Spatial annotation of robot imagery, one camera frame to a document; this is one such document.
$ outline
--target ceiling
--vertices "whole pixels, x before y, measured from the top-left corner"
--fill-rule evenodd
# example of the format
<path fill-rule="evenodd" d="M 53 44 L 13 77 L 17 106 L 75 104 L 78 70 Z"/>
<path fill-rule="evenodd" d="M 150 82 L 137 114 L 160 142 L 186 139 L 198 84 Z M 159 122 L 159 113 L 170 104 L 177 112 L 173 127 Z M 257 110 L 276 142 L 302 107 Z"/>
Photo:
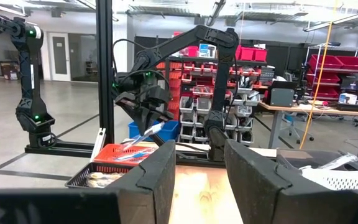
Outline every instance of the ceiling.
<path fill-rule="evenodd" d="M 95 5 L 95 0 L 82 0 Z M 219 0 L 112 0 L 113 13 L 127 13 L 131 16 L 153 14 L 165 16 L 208 17 L 213 4 Z M 358 0 L 338 0 L 334 15 L 334 1 L 328 0 L 226 0 L 219 17 L 238 21 L 265 21 L 294 23 L 307 26 L 309 22 L 328 22 L 358 13 Z M 14 9 L 19 6 L 28 9 L 94 12 L 93 9 L 76 0 L 0 0 L 0 4 Z M 358 19 L 341 24 L 343 27 L 358 27 Z"/>

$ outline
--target black robotic arm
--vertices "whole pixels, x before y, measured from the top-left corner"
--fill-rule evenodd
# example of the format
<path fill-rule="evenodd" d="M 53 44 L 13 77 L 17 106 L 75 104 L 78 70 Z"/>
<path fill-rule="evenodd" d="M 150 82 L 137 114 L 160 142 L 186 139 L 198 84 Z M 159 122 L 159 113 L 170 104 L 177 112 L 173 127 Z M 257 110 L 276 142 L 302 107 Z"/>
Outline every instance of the black robotic arm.
<path fill-rule="evenodd" d="M 43 44 L 44 33 L 39 27 L 25 23 L 20 17 L 12 20 L 0 16 L 0 34 L 3 32 L 11 36 L 12 43 L 19 52 L 22 98 L 16 107 L 16 118 L 22 129 L 29 133 L 30 145 L 50 147 L 55 142 L 50 130 L 55 119 L 48 114 L 41 99 L 38 77 L 38 53 Z"/>
<path fill-rule="evenodd" d="M 162 89 L 157 85 L 158 79 L 163 78 L 150 69 L 157 66 L 171 54 L 189 46 L 196 41 L 205 41 L 218 48 L 218 71 L 214 87 L 214 96 L 211 109 L 205 119 L 204 129 L 210 139 L 211 150 L 209 159 L 223 161 L 224 142 L 227 136 L 224 133 L 224 99 L 227 89 L 229 69 L 233 65 L 238 35 L 234 29 L 227 31 L 212 29 L 205 26 L 196 26 L 181 35 L 178 35 L 160 45 L 145 49 L 137 54 L 135 64 L 130 73 L 118 73 L 115 77 L 113 98 L 116 104 L 135 121 L 141 134 L 154 121 L 168 121 L 172 114 L 159 111 L 161 104 L 168 103 L 169 89 Z M 163 140 L 158 135 L 152 139 L 161 146 Z"/>

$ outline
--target workbench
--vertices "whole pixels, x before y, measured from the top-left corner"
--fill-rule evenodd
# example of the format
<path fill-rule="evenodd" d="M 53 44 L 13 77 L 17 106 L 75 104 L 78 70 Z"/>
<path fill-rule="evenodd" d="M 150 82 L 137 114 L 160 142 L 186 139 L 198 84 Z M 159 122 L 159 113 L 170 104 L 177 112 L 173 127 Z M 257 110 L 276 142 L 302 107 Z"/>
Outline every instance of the workbench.
<path fill-rule="evenodd" d="M 292 106 L 292 107 L 270 106 L 263 102 L 259 102 L 259 105 L 267 110 L 275 111 L 273 117 L 273 123 L 272 123 L 272 131 L 270 132 L 270 139 L 268 142 L 268 147 L 270 149 L 275 149 L 279 147 L 280 140 L 278 139 L 278 137 L 280 135 L 281 122 L 284 112 L 310 113 L 311 111 L 311 108 L 304 108 L 300 106 Z M 316 107 L 313 109 L 313 114 L 358 116 L 358 112 L 356 111 L 339 111 L 336 109 L 322 110 Z"/>
<path fill-rule="evenodd" d="M 208 150 L 207 144 L 189 144 Z M 138 146 L 157 147 L 154 142 L 141 142 Z M 250 148 L 266 157 L 276 157 L 275 149 Z M 194 151 L 176 146 L 178 151 Z M 175 188 L 170 224 L 241 224 L 241 216 L 230 187 L 226 169 L 176 166 Z"/>

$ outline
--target blue bin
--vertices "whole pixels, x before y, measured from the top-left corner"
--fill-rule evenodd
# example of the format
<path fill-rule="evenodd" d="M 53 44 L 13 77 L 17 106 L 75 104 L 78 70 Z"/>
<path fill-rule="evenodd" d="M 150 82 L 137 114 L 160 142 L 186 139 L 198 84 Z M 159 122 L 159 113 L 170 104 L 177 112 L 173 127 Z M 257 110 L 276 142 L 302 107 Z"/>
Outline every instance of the blue bin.
<path fill-rule="evenodd" d="M 135 122 L 132 122 L 131 124 L 128 124 L 129 128 L 129 137 L 133 138 L 137 135 L 139 135 L 139 129 L 137 128 L 137 125 Z M 178 136 L 179 131 L 179 121 L 168 121 L 165 123 L 165 125 L 162 127 L 161 131 L 159 131 L 157 134 L 162 138 L 164 141 L 168 140 L 175 140 Z M 153 141 L 150 137 L 145 139 L 145 141 Z"/>

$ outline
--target white door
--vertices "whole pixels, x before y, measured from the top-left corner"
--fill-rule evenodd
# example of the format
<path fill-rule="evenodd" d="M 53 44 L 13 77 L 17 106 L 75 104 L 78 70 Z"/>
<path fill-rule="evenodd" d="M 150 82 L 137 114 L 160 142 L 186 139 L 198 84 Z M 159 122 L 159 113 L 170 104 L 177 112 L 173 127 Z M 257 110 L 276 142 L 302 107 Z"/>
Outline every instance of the white door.
<path fill-rule="evenodd" d="M 68 34 L 49 33 L 52 80 L 71 81 Z"/>

